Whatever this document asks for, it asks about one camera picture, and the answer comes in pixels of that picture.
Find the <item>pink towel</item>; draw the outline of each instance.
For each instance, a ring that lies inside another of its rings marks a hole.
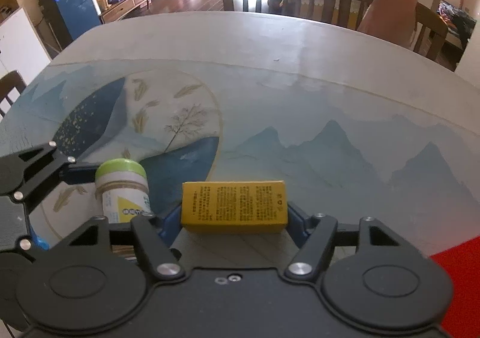
[[[408,48],[418,0],[373,0],[358,31]]]

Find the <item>yellow box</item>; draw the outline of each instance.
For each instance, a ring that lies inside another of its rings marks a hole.
[[[184,182],[181,222],[200,233],[280,232],[286,200],[284,181]]]

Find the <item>screw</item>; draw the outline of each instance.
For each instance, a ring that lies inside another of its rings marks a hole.
[[[17,201],[22,201],[23,200],[23,193],[20,192],[19,190],[17,190],[14,194],[13,194],[13,198]]]
[[[28,239],[22,239],[20,241],[20,248],[22,250],[30,250],[31,247],[32,247],[32,242],[30,242]]]
[[[311,273],[313,269],[314,268],[312,268],[311,265],[306,264],[304,262],[296,262],[289,266],[289,271],[299,276],[304,276],[308,273]]]
[[[239,276],[238,274],[229,275],[229,281],[232,281],[232,282],[240,281],[241,278],[242,278],[242,276]]]
[[[180,265],[177,264],[161,264],[157,266],[157,272],[163,276],[175,276],[181,271]]]
[[[215,279],[215,283],[219,285],[225,285],[225,284],[228,284],[229,281],[225,277],[217,277]]]

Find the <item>red cloth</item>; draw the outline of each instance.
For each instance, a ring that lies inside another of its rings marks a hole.
[[[415,30],[417,2],[373,0],[358,31],[408,48]]]
[[[480,337],[480,237],[431,258],[447,271],[454,285],[442,327],[454,338]]]

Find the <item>yellow triangle on label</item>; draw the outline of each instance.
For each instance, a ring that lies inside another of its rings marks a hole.
[[[130,200],[124,197],[118,197],[118,217],[121,223],[128,223],[134,216],[142,213],[144,210],[141,206],[132,203]]]

